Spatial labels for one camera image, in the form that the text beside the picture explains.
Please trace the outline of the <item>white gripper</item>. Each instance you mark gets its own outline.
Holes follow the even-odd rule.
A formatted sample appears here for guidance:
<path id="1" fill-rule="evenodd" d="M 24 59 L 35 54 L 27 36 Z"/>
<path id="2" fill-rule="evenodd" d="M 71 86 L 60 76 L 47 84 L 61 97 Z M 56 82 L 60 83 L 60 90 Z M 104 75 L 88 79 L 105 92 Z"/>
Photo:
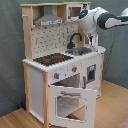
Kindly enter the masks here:
<path id="1" fill-rule="evenodd" d="M 98 35 L 91 33 L 88 35 L 89 45 L 92 51 L 98 50 Z"/>

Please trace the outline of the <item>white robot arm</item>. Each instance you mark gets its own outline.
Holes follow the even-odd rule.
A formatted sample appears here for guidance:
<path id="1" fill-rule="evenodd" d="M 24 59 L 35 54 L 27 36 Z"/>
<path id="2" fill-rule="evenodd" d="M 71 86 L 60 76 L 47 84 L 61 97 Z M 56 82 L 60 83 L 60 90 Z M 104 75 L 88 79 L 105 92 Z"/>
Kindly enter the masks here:
<path id="1" fill-rule="evenodd" d="M 97 51 L 97 27 L 106 30 L 117 26 L 128 25 L 128 8 L 120 16 L 115 16 L 101 7 L 96 7 L 92 10 L 83 10 L 79 15 L 79 23 L 85 36 L 89 39 L 90 48 L 93 51 Z"/>

